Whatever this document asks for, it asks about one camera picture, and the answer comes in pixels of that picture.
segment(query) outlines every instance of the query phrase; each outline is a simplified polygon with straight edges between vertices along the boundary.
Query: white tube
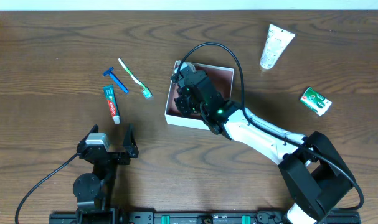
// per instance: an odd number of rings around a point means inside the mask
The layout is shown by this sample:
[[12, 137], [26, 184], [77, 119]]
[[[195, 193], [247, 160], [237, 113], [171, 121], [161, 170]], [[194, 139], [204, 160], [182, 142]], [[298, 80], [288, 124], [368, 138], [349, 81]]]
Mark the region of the white tube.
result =
[[263, 49], [260, 65], [264, 69], [271, 69], [275, 66], [277, 59], [286, 49], [287, 45], [295, 37], [295, 34], [285, 31], [270, 24], [268, 38]]

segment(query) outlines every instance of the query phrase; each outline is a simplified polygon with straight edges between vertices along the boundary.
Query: wooden table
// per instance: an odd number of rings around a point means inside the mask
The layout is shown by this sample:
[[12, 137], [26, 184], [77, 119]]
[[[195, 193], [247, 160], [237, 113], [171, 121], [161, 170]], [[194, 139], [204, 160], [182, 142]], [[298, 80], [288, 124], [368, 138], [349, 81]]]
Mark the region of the wooden table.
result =
[[[275, 68], [259, 60], [269, 24], [297, 34]], [[278, 167], [241, 143], [210, 131], [167, 125], [164, 109], [175, 60], [202, 42], [239, 58], [247, 106], [284, 129], [326, 134], [362, 187], [363, 223], [378, 223], [378, 11], [0, 12], [0, 223], [40, 179], [75, 153], [94, 124], [119, 145], [135, 127], [139, 159], [118, 171], [114, 204], [123, 208], [256, 210], [291, 207]], [[153, 92], [122, 70], [122, 57]], [[222, 49], [189, 61], [235, 68]], [[116, 126], [102, 87], [110, 66], [130, 93], [117, 91]], [[240, 99], [236, 72], [233, 98]], [[333, 102], [322, 117], [298, 98], [312, 86]], [[74, 211], [75, 179], [92, 165], [75, 159], [24, 204], [21, 223], [47, 223]], [[358, 203], [352, 190], [339, 203]]]

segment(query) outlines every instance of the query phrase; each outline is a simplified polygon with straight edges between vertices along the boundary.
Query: green toothbrush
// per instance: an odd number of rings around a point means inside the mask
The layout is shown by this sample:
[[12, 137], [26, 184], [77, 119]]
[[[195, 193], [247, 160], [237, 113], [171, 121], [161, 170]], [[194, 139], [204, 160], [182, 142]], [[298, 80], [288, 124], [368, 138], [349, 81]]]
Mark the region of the green toothbrush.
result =
[[135, 81], [136, 84], [139, 84], [143, 87], [143, 90], [141, 91], [143, 96], [148, 99], [148, 98], [151, 98], [153, 96], [153, 94], [151, 94], [151, 91], [149, 88], [147, 88], [140, 80], [138, 80], [135, 75], [131, 72], [131, 70], [129, 70], [129, 68], [125, 65], [125, 63], [119, 58], [118, 61], [120, 62], [121, 66], [125, 69], [126, 72], [128, 72], [128, 74], [131, 76], [131, 78], [133, 79], [133, 81]]

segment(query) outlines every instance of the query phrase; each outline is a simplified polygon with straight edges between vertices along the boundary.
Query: toothpaste cap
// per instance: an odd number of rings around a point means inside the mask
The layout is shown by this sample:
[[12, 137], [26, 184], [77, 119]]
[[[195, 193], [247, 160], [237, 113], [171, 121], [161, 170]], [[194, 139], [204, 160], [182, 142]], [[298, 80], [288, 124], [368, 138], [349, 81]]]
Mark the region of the toothpaste cap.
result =
[[115, 124], [120, 124], [121, 123], [121, 121], [120, 121], [120, 117], [117, 115], [117, 116], [114, 116], [113, 117], [113, 120], [114, 120], [114, 123]]

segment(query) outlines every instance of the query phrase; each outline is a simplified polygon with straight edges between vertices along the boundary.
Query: red toothpaste tube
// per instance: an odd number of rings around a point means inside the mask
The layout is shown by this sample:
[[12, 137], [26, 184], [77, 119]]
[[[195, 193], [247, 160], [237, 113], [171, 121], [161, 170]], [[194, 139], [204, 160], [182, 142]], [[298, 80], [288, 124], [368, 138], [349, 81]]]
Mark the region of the red toothpaste tube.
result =
[[114, 88], [113, 85], [108, 85], [103, 87], [104, 94], [106, 95], [108, 107], [110, 108], [111, 115], [113, 117], [115, 124], [120, 124], [120, 112], [118, 111], [118, 107], [116, 106], [116, 100], [114, 95]]

